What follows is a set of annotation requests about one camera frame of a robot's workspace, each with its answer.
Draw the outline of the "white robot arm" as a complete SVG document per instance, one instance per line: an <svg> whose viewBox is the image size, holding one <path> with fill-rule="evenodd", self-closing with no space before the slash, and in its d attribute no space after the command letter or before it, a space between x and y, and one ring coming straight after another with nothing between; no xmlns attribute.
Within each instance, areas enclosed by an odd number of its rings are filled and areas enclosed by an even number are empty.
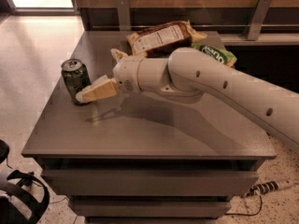
<svg viewBox="0 0 299 224"><path fill-rule="evenodd" d="M293 151L299 150L299 94L234 70L202 51L179 48L167 58L120 56L113 77L99 77L79 91L82 103L106 99L119 91L151 91L182 103L208 93L275 136Z"/></svg>

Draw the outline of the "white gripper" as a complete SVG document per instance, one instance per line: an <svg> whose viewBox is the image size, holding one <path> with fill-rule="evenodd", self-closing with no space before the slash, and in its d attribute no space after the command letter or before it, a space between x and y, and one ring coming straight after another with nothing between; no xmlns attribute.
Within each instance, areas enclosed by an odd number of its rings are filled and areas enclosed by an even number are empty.
<svg viewBox="0 0 299 224"><path fill-rule="evenodd" d="M119 92L119 88L124 92L141 92L138 71L145 58L128 56L127 53L118 49L111 49L110 53L117 62L113 68L114 78L108 78L107 75L101 76L91 85L79 91L75 98L80 103L85 104L115 96Z"/></svg>

